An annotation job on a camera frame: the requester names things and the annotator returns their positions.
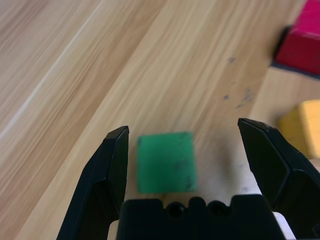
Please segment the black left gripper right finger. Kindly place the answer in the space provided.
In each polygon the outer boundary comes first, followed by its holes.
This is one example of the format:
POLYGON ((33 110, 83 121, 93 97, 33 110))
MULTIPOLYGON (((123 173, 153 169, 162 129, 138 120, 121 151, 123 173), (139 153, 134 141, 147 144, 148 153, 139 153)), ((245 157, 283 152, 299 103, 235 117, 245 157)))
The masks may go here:
POLYGON ((250 171, 272 211, 286 219, 297 239, 320 237, 320 173, 268 124, 239 118, 250 171))

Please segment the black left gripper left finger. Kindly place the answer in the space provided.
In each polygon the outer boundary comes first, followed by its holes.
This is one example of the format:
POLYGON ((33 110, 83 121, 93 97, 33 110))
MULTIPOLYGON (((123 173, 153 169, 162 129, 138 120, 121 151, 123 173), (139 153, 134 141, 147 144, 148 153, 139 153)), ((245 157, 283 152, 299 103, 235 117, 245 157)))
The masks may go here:
POLYGON ((128 126, 106 135, 83 168, 57 239, 107 239, 125 198, 128 152, 128 126))

